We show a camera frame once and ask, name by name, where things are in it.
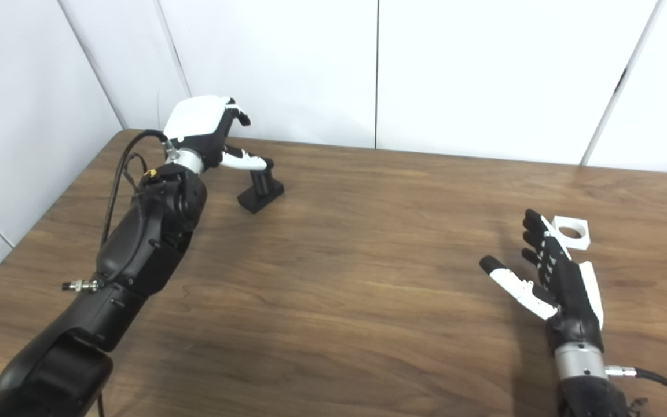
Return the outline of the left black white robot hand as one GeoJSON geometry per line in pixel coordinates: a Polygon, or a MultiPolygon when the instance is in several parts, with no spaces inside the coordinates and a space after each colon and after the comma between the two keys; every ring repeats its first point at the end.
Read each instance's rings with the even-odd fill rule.
{"type": "Polygon", "coordinates": [[[272,159],[227,145],[234,122],[249,126],[251,119],[231,97],[201,96],[179,102],[160,138],[167,164],[179,164],[194,174],[225,166],[231,169],[266,171],[272,159]]]}

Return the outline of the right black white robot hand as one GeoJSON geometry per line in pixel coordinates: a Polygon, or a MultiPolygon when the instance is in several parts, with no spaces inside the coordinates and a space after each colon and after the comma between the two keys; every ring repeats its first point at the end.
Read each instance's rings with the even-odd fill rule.
{"type": "Polygon", "coordinates": [[[522,220],[521,251],[537,272],[524,280],[497,258],[480,259],[481,269],[520,305],[546,323],[551,349],[567,343],[603,351],[603,304],[591,263],[577,263],[559,240],[558,230],[539,212],[528,208],[522,220]]]}

